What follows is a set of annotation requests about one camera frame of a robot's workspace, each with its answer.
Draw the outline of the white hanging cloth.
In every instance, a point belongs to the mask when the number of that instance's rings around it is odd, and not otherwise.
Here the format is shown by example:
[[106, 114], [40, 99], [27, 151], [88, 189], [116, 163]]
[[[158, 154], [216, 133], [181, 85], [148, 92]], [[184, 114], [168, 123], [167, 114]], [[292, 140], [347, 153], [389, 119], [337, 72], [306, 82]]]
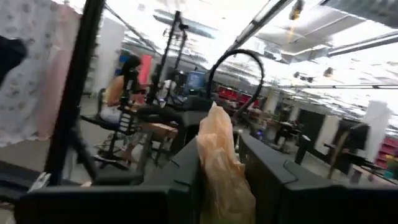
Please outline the white hanging cloth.
[[374, 162], [383, 142], [392, 111], [386, 102], [371, 100], [361, 122], [369, 126], [365, 144], [366, 158]]

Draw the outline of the black post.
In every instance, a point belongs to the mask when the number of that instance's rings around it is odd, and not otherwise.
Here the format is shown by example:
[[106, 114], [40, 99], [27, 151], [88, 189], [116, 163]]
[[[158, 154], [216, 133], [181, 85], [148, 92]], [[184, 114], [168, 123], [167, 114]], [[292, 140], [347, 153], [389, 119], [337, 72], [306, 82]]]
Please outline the black post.
[[299, 139], [298, 139], [298, 149], [295, 155], [295, 159], [294, 162], [298, 165], [300, 165], [303, 161], [303, 158], [306, 155], [307, 149], [308, 149], [308, 145], [310, 144], [311, 139], [303, 134], [299, 135]]

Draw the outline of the red shelving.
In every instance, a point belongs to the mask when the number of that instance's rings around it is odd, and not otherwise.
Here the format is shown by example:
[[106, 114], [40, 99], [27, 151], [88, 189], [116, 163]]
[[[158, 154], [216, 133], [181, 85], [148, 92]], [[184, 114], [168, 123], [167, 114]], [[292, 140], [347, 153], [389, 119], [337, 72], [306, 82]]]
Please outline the red shelving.
[[215, 101], [218, 104], [234, 109], [238, 109], [252, 98], [252, 95], [225, 86], [219, 86], [215, 93]]

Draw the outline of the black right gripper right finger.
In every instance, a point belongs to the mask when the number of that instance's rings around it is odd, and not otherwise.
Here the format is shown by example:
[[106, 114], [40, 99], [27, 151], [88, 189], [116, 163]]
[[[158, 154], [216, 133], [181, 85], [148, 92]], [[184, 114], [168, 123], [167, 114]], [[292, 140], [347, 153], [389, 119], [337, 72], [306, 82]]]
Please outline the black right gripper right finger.
[[337, 184], [250, 134], [239, 156], [256, 198], [256, 224], [398, 224], [398, 187]]

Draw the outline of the computer monitor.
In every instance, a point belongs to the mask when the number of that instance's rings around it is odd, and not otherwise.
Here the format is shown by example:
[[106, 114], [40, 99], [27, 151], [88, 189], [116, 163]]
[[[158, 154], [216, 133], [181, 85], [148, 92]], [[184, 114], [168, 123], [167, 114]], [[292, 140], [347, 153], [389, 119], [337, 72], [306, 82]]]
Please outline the computer monitor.
[[190, 90], [196, 90], [205, 86], [205, 72], [194, 70], [188, 73], [185, 82], [184, 93], [188, 94]]

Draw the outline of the black panel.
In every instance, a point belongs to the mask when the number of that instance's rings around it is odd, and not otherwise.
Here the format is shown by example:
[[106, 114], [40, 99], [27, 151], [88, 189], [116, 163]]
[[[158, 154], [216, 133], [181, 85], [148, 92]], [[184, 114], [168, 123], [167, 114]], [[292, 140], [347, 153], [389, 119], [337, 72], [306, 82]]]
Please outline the black panel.
[[312, 111], [301, 110], [298, 116], [298, 122], [302, 125], [301, 132], [310, 139], [309, 151], [314, 150], [315, 141], [323, 125], [324, 114]]

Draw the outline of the person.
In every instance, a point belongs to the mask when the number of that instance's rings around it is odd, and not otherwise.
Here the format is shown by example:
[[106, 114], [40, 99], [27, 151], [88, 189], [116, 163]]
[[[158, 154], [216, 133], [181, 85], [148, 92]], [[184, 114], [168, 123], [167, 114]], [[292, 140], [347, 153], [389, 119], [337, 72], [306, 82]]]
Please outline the person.
[[103, 93], [103, 104], [99, 116], [102, 120], [118, 124], [121, 111], [118, 110], [121, 104], [120, 98], [124, 93], [124, 78], [129, 72], [138, 72], [141, 69], [141, 59], [137, 55], [130, 55], [124, 62], [120, 73], [114, 77]]

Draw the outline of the black metal table frame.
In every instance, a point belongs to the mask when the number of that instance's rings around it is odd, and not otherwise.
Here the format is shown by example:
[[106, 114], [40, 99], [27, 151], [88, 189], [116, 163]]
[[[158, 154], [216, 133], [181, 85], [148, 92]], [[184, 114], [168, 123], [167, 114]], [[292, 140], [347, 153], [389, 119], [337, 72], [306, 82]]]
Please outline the black metal table frame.
[[50, 142], [44, 171], [50, 175], [49, 185], [62, 181], [68, 144], [78, 116], [78, 106], [88, 74], [91, 54], [106, 0], [86, 0], [68, 69], [57, 122]]

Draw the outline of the silver metal bracket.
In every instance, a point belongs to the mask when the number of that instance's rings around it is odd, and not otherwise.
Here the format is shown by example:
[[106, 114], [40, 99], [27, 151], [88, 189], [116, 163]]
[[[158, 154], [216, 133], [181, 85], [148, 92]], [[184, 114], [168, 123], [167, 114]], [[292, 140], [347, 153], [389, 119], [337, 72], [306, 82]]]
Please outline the silver metal bracket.
[[32, 186], [28, 190], [28, 192], [46, 187], [47, 184], [49, 183], [50, 177], [51, 177], [51, 173], [47, 173], [47, 172], [41, 173], [38, 176], [38, 178], [34, 181]]

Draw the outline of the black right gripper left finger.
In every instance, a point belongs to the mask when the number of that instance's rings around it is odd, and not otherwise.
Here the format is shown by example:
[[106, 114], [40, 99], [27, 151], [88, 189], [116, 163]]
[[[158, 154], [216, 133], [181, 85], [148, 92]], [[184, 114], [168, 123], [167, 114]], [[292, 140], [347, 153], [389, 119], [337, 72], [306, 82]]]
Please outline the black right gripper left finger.
[[141, 185], [46, 187], [23, 196], [16, 224], [199, 224], [196, 140]]

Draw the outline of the cream garlic bulb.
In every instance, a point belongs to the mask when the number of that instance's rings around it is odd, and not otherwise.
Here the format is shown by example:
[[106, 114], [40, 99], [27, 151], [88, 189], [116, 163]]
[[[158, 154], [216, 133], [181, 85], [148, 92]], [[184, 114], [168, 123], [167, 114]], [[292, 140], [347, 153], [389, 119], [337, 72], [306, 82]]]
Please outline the cream garlic bulb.
[[213, 103], [196, 136], [205, 196], [200, 224], [255, 224], [256, 198], [234, 150], [227, 112]]

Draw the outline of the black office chair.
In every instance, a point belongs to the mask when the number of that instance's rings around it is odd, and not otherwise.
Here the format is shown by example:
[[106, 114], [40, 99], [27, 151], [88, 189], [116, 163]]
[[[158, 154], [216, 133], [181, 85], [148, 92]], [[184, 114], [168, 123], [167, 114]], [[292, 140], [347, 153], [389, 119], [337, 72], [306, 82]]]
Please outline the black office chair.
[[97, 144], [95, 147], [98, 149], [97, 153], [93, 156], [96, 162], [100, 163], [99, 168], [104, 169], [106, 166], [114, 166], [117, 169], [129, 170], [131, 162], [123, 164], [122, 157], [117, 156], [116, 153], [122, 151], [120, 147], [116, 147], [116, 141], [123, 140], [127, 144], [127, 138], [136, 134], [139, 130], [137, 119], [133, 117], [134, 112], [130, 108], [130, 96], [133, 93], [131, 90], [124, 90], [120, 98], [121, 104], [117, 107], [121, 112], [121, 117], [116, 124], [107, 122], [100, 118], [100, 111], [102, 111], [102, 104], [100, 100], [103, 99], [105, 89], [100, 90], [98, 95], [98, 111], [93, 115], [80, 115], [80, 119], [91, 124], [97, 125], [105, 130], [112, 131], [110, 138], [105, 140], [102, 144]]

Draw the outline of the wooden table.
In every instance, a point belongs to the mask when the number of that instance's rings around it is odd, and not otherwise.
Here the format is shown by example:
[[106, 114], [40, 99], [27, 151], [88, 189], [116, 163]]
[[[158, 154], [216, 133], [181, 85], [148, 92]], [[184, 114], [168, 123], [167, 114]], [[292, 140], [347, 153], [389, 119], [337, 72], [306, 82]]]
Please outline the wooden table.
[[161, 123], [142, 123], [143, 130], [152, 131], [160, 137], [174, 138], [178, 134], [178, 129]]

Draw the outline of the white floral cloth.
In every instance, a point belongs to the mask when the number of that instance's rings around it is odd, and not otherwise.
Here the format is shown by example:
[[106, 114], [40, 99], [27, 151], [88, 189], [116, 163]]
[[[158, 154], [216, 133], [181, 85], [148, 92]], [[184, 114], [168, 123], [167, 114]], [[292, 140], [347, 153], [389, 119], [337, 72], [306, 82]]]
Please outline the white floral cloth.
[[60, 5], [53, 0], [0, 0], [0, 36], [27, 47], [0, 87], [0, 148], [32, 138], [53, 47]]

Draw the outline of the pink cloth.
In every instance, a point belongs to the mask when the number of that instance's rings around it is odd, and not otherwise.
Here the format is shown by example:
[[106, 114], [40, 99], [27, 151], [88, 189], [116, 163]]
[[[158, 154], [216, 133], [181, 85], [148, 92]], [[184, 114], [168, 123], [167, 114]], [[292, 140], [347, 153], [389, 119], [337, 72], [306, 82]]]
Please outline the pink cloth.
[[39, 140], [53, 134], [79, 23], [79, 13], [66, 3], [59, 5], [37, 114]]

